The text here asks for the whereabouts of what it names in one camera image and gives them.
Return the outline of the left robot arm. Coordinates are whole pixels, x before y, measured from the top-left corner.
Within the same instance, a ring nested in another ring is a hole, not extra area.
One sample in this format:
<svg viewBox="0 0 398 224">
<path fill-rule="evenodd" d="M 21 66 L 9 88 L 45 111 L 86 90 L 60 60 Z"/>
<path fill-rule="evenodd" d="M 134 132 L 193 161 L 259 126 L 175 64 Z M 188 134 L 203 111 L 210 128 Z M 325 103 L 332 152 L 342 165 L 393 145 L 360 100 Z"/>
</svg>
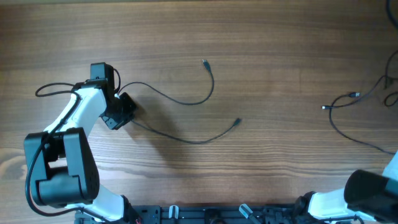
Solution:
<svg viewBox="0 0 398 224">
<path fill-rule="evenodd" d="M 119 93 L 118 74 L 107 63 L 91 64 L 89 79 L 68 90 L 71 98 L 59 117 L 24 139 L 25 197 L 35 213 L 56 217 L 77 212 L 99 223 L 142 223 L 125 196 L 100 184 L 88 143 L 97 119 L 111 130 L 134 119 L 137 105 Z"/>
</svg>

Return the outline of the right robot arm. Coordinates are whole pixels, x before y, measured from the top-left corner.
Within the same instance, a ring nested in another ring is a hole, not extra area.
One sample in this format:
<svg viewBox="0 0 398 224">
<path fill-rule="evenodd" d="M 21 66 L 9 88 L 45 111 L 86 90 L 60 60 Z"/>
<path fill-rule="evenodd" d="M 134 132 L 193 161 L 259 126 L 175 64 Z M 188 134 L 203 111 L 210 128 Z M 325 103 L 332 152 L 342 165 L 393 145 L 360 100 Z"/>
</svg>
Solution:
<svg viewBox="0 0 398 224">
<path fill-rule="evenodd" d="M 397 223 L 397 155 L 381 175 L 353 172 L 342 189 L 309 192 L 296 200 L 294 223 Z"/>
</svg>

